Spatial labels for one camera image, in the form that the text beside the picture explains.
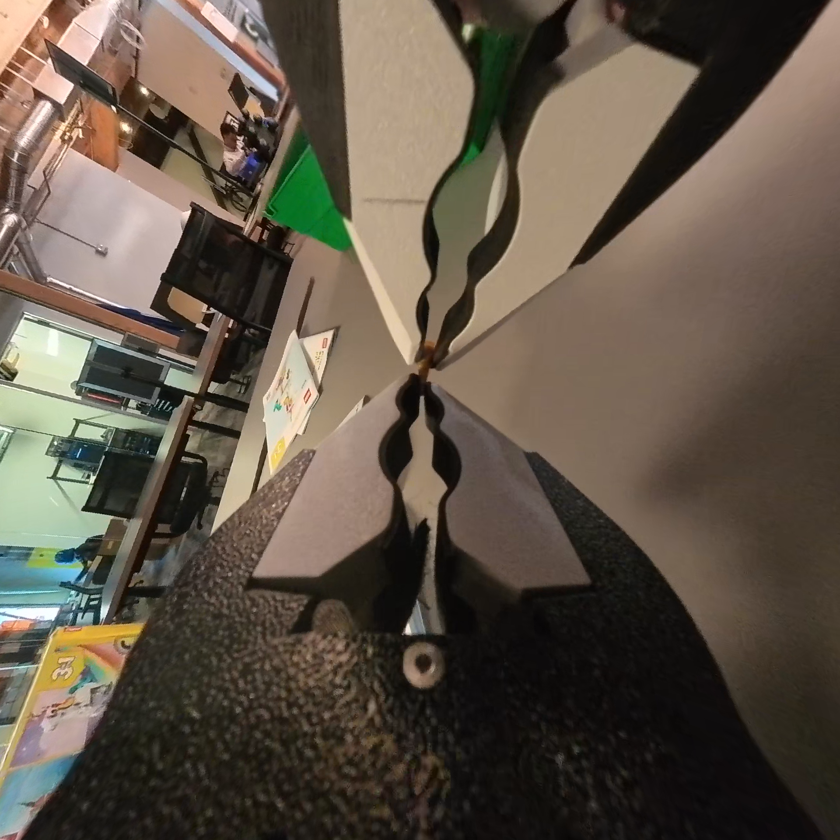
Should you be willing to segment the toy brick set box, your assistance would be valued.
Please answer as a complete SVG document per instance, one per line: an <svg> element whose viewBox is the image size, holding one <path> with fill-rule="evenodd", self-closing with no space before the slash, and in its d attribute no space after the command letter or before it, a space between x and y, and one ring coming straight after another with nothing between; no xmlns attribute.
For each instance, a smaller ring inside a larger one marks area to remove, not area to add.
<svg viewBox="0 0 840 840"><path fill-rule="evenodd" d="M143 623L53 632L1 769L1 838L22 838L106 710Z"/></svg>

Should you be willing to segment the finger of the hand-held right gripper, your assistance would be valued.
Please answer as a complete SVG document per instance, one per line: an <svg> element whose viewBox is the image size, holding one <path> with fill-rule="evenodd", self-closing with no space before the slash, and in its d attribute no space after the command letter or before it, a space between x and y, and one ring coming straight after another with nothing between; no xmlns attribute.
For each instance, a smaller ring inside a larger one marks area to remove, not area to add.
<svg viewBox="0 0 840 840"><path fill-rule="evenodd" d="M345 226L407 363L424 341L417 308L432 270L424 220L465 146L476 93L455 27L435 2L341 1L350 218Z"/></svg>
<svg viewBox="0 0 840 840"><path fill-rule="evenodd" d="M566 273L699 73L632 15L550 14L528 38L500 117L505 183L466 260L435 361L454 361Z"/></svg>

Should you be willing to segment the black mesh office chair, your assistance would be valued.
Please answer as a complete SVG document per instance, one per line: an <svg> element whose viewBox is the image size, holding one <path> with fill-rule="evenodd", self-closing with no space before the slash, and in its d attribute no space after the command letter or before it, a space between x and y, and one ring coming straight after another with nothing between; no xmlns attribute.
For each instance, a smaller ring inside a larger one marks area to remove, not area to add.
<svg viewBox="0 0 840 840"><path fill-rule="evenodd" d="M153 465L150 455L107 451L81 511L131 519ZM183 453L164 483L154 520L162 529L154 533L154 538L175 539L185 535L192 526L202 529L208 508L217 507L221 501L214 495L215 478L217 472L209 472L203 456Z"/></svg>
<svg viewBox="0 0 840 840"><path fill-rule="evenodd" d="M293 258L249 238L242 227L191 203L161 274L151 309L179 329L197 326L201 306L268 338Z"/></svg>

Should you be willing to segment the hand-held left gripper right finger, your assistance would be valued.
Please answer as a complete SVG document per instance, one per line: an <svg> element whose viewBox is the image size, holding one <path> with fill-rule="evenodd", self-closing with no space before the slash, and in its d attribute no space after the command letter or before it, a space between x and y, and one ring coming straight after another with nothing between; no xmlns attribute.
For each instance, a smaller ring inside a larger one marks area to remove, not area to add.
<svg viewBox="0 0 840 840"><path fill-rule="evenodd" d="M485 632L592 578L525 452L438 385L425 385L437 510L434 580L449 634Z"/></svg>

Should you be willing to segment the silver ventilation duct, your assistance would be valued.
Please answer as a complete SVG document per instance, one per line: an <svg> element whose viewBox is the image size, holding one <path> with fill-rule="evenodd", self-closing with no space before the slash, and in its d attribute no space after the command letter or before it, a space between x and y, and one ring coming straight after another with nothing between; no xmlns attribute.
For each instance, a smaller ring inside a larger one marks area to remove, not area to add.
<svg viewBox="0 0 840 840"><path fill-rule="evenodd" d="M6 143L1 162L1 261L17 248L32 281L45 285L46 273L26 241L28 223L23 213L25 188L36 154L61 115L60 106L40 93Z"/></svg>

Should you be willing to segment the white instruction booklet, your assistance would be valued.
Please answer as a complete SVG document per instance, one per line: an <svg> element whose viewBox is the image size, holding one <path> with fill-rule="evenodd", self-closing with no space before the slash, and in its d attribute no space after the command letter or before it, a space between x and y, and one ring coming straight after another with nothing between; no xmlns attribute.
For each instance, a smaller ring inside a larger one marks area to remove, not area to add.
<svg viewBox="0 0 840 840"><path fill-rule="evenodd" d="M309 364L312 379L319 390L322 388L322 378L338 333L339 328L332 328L299 339L299 344Z"/></svg>
<svg viewBox="0 0 840 840"><path fill-rule="evenodd" d="M263 399L266 462L273 475L319 399L314 368L296 331L289 334L280 366Z"/></svg>

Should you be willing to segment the black computer monitor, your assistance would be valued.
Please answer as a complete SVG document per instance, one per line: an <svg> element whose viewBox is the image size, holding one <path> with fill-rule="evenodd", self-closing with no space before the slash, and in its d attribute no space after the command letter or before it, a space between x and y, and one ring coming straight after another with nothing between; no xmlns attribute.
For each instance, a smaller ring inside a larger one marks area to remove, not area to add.
<svg viewBox="0 0 840 840"><path fill-rule="evenodd" d="M116 87L103 76L81 63L64 49L50 40L45 41L49 60L54 72L71 85L95 98L103 105L119 110L119 94Z"/></svg>

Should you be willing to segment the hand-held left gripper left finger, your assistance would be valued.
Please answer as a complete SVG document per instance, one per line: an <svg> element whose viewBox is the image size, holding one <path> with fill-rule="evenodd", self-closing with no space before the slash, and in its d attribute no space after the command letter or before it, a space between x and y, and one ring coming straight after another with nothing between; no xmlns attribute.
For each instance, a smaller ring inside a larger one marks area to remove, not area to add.
<svg viewBox="0 0 840 840"><path fill-rule="evenodd" d="M422 580L398 478L413 457L418 375L321 441L248 582L344 604L365 632L403 632Z"/></svg>

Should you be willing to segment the long brown desk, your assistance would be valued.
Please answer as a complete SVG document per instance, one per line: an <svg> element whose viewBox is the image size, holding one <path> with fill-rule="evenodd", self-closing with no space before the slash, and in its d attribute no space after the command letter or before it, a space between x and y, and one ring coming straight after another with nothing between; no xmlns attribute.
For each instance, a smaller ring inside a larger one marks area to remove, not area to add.
<svg viewBox="0 0 840 840"><path fill-rule="evenodd" d="M164 429L158 453L150 467L133 517L127 521L125 533L114 556L101 592L101 623L114 623L122 609L133 575L138 571L159 529L159 513L165 491L175 476L176 467L186 452L190 432L206 429L210 434L235 439L235 430L210 423L200 423L195 414L206 404L225 405L230 411L246 413L248 405L223 394L212 392L217 363L233 321L222 314L213 317L212 326L199 353L182 403L174 410Z"/></svg>

